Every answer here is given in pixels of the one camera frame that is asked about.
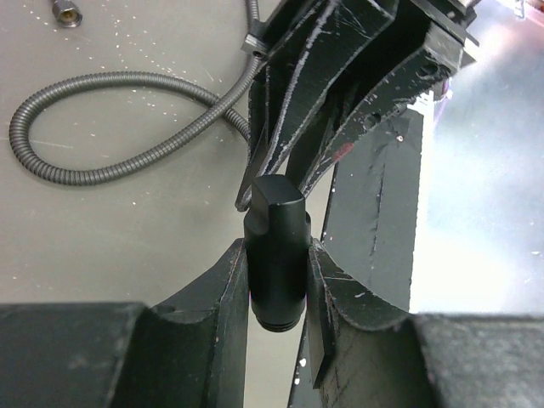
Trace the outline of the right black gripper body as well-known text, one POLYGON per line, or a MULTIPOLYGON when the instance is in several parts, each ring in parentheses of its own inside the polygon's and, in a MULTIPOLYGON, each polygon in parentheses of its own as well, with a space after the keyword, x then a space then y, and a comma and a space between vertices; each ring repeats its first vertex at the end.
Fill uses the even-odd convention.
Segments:
POLYGON ((473 4, 459 1, 283 1, 250 19, 242 48, 266 68, 458 67, 473 4))

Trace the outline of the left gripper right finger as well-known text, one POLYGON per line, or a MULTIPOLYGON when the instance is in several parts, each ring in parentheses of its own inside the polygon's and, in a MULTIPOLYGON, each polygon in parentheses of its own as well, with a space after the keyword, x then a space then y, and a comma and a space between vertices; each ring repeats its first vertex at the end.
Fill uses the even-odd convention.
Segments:
POLYGON ((333 371, 359 363, 371 341, 408 313, 349 275, 323 243, 313 240, 307 267, 307 333, 312 385, 324 388, 333 371))

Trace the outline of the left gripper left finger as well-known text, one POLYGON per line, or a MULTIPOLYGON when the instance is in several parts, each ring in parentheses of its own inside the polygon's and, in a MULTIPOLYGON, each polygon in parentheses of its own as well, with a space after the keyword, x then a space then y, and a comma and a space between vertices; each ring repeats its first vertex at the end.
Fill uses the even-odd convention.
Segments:
POLYGON ((235 240, 188 286, 154 308, 159 407, 241 407, 247 355, 247 257, 235 240))

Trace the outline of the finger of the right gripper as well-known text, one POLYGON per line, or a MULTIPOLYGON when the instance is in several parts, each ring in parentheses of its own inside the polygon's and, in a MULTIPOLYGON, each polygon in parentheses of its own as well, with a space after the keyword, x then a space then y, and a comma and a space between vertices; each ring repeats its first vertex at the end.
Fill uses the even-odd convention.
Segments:
POLYGON ((304 196, 367 133, 474 62, 476 41, 438 25, 390 27, 358 55, 326 95, 288 160, 304 196))
POLYGON ((252 28, 265 46, 248 95, 249 157, 235 200, 244 212, 252 181, 275 173, 351 62, 396 17, 396 1, 282 1, 252 28))

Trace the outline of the black valve fitting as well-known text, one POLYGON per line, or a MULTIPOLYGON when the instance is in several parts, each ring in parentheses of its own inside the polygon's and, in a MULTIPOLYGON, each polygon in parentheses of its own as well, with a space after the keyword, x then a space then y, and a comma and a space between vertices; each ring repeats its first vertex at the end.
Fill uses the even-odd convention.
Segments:
POLYGON ((283 175, 255 178, 244 217, 252 312, 269 332, 287 332, 304 311, 311 219, 303 194, 283 175))

